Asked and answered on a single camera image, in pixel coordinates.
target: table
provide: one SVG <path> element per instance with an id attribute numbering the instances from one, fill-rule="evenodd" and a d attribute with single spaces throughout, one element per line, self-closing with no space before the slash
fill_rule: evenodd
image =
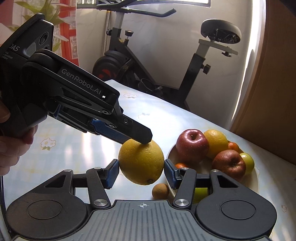
<path id="1" fill-rule="evenodd" d="M 255 160 L 259 179 L 259 194 L 276 208 L 277 222 L 272 231 L 273 241 L 296 240 L 296 166 L 245 139 L 154 96 L 125 87 L 113 80 L 107 82 L 120 92 L 119 103 L 124 114 L 149 127 L 153 140 L 166 157 L 179 134 L 185 129 L 217 129 Z M 118 157 L 121 144 L 102 136 L 82 133 L 51 117 L 39 125 L 30 150 L 4 176 L 6 206 L 35 186 L 64 169 L 75 174 L 94 167 L 105 167 Z M 149 186 L 127 180 L 120 172 L 111 190 L 115 199 L 149 200 L 155 184 L 166 183 L 164 174 Z M 76 195 L 89 203 L 87 189 L 77 188 Z"/>

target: floral curtain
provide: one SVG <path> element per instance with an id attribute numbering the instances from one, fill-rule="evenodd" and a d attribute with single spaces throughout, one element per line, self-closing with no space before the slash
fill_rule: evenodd
<path id="1" fill-rule="evenodd" d="M 78 65 L 76 0 L 4 0 L 0 4 L 0 45 L 38 12 L 54 25 L 52 51 Z"/>

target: bowl of fruit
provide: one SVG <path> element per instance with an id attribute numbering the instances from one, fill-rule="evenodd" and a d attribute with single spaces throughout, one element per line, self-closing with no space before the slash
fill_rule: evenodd
<path id="1" fill-rule="evenodd" d="M 167 159 L 177 168 L 189 167 L 197 173 L 209 174 L 212 169 L 220 170 L 254 192 L 259 192 L 253 158 L 220 131 L 183 131 L 169 151 Z M 170 191 L 175 196 L 178 190 L 170 188 Z M 194 203 L 198 203 L 207 195 L 207 188 L 196 188 Z"/>

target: crosshair symbol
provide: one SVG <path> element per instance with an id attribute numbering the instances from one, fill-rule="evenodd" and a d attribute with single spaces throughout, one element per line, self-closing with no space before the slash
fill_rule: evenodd
<path id="1" fill-rule="evenodd" d="M 147 205 L 146 203 L 141 203 L 141 204 L 138 205 L 138 206 L 140 206 L 141 208 L 145 208 L 145 207 L 147 207 L 147 206 L 149 206 L 149 205 Z"/>

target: human hand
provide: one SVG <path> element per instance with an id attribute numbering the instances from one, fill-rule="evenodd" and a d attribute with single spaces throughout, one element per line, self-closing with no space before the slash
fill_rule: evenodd
<path id="1" fill-rule="evenodd" d="M 8 108 L 0 101 L 0 123 L 10 117 Z M 0 136 L 0 176 L 6 175 L 11 166 L 17 164 L 20 156 L 25 154 L 33 143 L 38 125 L 30 129 L 22 138 Z"/>

